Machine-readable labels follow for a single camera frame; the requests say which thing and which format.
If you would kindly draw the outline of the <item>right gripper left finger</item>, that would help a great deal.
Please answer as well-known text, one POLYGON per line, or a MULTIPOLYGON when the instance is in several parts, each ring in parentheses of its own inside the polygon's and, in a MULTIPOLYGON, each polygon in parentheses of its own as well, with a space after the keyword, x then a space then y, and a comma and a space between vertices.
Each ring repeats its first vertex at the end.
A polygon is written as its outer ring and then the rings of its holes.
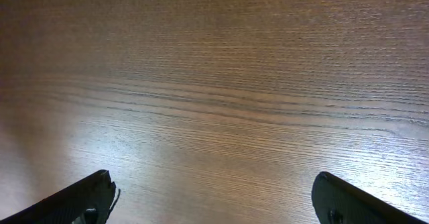
POLYGON ((116 205, 115 194, 109 171, 98 170, 1 222, 105 224, 116 205))

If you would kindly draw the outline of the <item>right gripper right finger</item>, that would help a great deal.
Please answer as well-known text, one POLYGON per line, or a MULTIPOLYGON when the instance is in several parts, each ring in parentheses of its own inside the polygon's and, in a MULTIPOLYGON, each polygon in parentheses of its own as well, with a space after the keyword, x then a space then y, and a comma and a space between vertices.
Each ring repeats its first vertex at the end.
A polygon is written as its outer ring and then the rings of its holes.
POLYGON ((321 224, 426 224, 329 172, 316 176, 311 199, 321 224))

